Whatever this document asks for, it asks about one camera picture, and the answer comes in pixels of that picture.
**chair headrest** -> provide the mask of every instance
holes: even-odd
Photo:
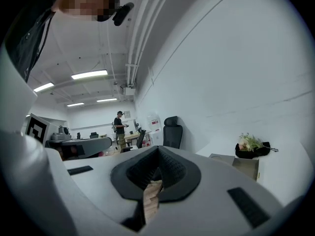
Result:
[[[177,116],[166,118],[164,121],[164,125],[168,127],[177,126]]]

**person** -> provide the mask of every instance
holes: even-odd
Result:
[[[119,141],[120,148],[123,149],[126,147],[125,142],[125,129],[124,127],[128,127],[128,125],[123,125],[121,117],[123,116],[122,111],[117,112],[117,117],[114,120],[114,125],[116,127],[116,133]]]
[[[118,7],[119,0],[28,0],[4,39],[7,53],[27,82],[45,44],[44,40],[39,49],[45,24],[49,21],[46,39],[51,19],[57,11],[76,18],[103,22],[109,19]]]

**camouflage pants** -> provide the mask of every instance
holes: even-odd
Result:
[[[126,148],[126,142],[125,142],[125,134],[117,135],[118,136],[118,144],[120,145],[120,148]]]

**poster on wall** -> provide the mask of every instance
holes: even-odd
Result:
[[[125,111],[124,114],[125,114],[125,118],[130,118],[130,111]]]

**ceiling light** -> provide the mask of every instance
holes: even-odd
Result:
[[[94,77],[94,76],[101,76],[101,75],[107,75],[107,70],[100,70],[100,71],[94,71],[94,72],[88,72],[88,73],[80,73],[76,75],[72,75],[72,78],[77,79],[83,79],[87,77]]]
[[[79,106],[79,105],[84,105],[84,103],[81,102],[81,103],[71,104],[71,105],[67,105],[67,107],[74,107],[74,106]]]
[[[51,87],[53,87],[53,86],[54,86],[54,84],[52,84],[52,83],[50,82],[50,83],[45,84],[45,85],[43,85],[43,86],[41,86],[41,87],[35,88],[34,91],[35,91],[35,92],[39,92],[39,91],[42,91],[42,90],[44,90],[44,89],[51,88]]]
[[[112,101],[112,100],[117,100],[117,99],[115,98],[115,99],[97,100],[97,102]]]

